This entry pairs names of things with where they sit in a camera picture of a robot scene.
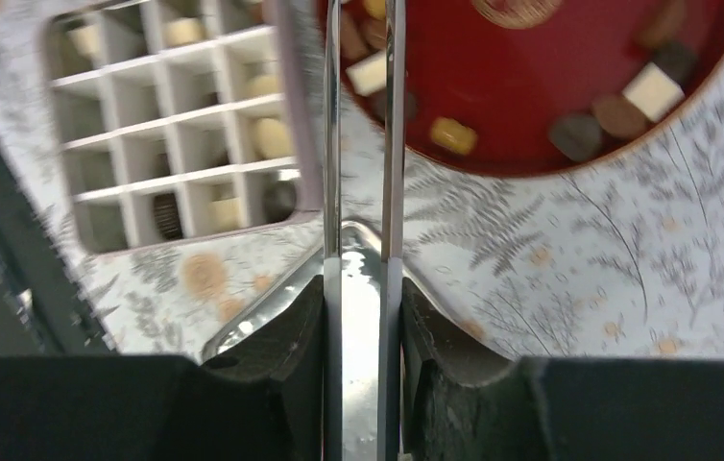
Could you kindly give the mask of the pink tin with white dividers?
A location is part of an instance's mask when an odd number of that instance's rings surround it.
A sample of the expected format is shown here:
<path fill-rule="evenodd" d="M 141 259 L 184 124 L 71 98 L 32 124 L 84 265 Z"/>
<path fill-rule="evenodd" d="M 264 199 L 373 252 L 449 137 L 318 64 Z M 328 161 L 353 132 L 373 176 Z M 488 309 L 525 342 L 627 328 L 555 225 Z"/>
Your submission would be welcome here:
<path fill-rule="evenodd" d="M 286 1 L 101 1 L 50 18 L 46 87 L 93 254 L 267 230 L 322 206 Z"/>

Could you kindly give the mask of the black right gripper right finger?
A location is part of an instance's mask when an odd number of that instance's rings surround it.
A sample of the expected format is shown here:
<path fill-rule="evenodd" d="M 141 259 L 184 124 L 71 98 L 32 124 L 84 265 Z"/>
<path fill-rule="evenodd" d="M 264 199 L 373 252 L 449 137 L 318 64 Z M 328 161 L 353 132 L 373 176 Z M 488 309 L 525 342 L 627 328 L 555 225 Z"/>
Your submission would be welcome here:
<path fill-rule="evenodd" d="M 403 284 L 404 445 L 417 460 L 724 460 L 724 361 L 507 359 Z"/>

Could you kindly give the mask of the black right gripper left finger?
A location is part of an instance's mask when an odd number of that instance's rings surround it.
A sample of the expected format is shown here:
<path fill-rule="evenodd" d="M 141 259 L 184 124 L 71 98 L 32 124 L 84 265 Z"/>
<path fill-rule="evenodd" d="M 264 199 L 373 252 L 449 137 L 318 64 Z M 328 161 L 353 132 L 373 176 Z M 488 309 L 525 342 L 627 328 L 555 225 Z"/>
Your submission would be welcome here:
<path fill-rule="evenodd" d="M 0 357 L 0 460 L 318 460 L 323 280 L 203 364 Z"/>

